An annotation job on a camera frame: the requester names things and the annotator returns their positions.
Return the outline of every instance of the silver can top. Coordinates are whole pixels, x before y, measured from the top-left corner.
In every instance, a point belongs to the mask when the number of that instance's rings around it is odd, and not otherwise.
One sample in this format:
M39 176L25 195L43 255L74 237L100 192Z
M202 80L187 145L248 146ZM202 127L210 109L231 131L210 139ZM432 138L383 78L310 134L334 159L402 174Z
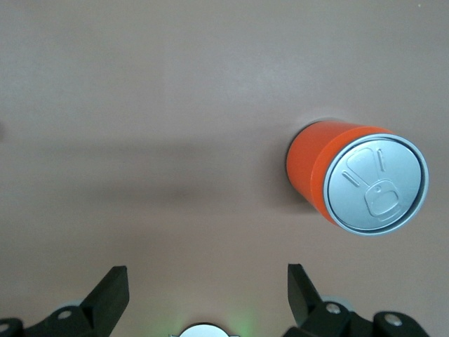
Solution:
M428 186L422 153L402 137L379 133L355 140L334 158L323 195L338 225L379 235L407 223L424 203Z

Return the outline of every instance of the beige surface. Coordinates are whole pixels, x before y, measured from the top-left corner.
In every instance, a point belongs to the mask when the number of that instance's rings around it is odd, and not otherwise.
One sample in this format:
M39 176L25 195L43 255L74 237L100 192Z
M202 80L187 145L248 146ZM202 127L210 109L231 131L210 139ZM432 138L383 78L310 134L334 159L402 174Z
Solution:
M449 317L446 1L0 2L0 317L36 323L127 265L113 336L294 325L288 263L370 319ZM420 214L383 237L292 191L290 139L336 117L429 163Z

